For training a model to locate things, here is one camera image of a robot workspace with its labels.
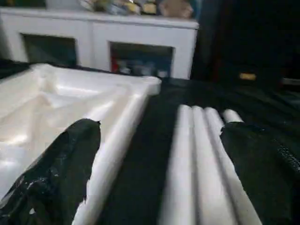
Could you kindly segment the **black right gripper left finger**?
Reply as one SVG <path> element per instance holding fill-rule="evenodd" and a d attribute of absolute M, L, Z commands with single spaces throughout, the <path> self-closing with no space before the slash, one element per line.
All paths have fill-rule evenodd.
<path fill-rule="evenodd" d="M 66 128 L 14 182 L 0 202 L 2 225 L 70 225 L 86 200 L 101 142 L 101 123 Z"/>

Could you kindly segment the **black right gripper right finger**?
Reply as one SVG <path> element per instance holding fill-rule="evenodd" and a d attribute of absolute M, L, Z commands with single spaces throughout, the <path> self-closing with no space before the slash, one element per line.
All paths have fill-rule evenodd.
<path fill-rule="evenodd" d="M 221 141 L 262 224 L 300 223 L 300 143 L 244 122 L 230 122 Z"/>

